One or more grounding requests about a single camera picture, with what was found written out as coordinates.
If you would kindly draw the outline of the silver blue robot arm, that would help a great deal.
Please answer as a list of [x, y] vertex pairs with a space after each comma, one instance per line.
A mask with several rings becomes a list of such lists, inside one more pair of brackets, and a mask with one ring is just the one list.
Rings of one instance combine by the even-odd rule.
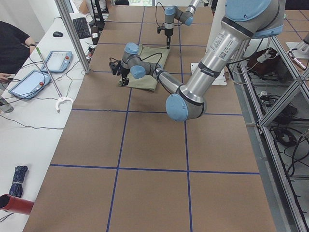
[[192, 0], [187, 6], [185, 11], [182, 11], [178, 6], [166, 6], [163, 7], [164, 10], [164, 22], [160, 25], [157, 21], [157, 33], [160, 34], [161, 31], [164, 31], [166, 36], [166, 45], [167, 49], [170, 49], [171, 37], [174, 32], [174, 20], [180, 22], [179, 26], [185, 24], [190, 26], [193, 22], [193, 16], [196, 13], [197, 6], [200, 4], [200, 0]]
[[285, 11], [284, 0], [226, 0], [221, 30], [186, 84], [165, 71], [158, 63], [142, 61], [139, 47], [127, 43], [123, 57], [113, 71], [123, 79], [130, 73], [136, 79], [152, 76], [169, 93], [166, 112], [175, 121], [202, 116], [206, 111], [204, 94], [219, 76], [241, 43], [249, 39], [280, 34]]

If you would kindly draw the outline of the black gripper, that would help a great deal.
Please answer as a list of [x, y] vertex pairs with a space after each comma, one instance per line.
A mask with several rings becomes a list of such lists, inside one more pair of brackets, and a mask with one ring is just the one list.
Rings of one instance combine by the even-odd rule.
[[129, 69], [121, 69], [121, 86], [127, 86], [129, 84], [129, 79], [128, 79], [128, 74], [129, 74]]
[[173, 23], [163, 23], [161, 26], [157, 27], [157, 33], [160, 34], [161, 31], [164, 31], [164, 34], [166, 35], [166, 44], [167, 49], [170, 49], [170, 40], [171, 36], [173, 35], [174, 30], [174, 24]]

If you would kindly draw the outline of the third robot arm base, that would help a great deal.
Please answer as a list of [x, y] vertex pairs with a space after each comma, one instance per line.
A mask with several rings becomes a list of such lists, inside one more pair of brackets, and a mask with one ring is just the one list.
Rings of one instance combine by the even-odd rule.
[[286, 42], [289, 48], [289, 52], [294, 58], [309, 58], [309, 34], [299, 43], [297, 42]]

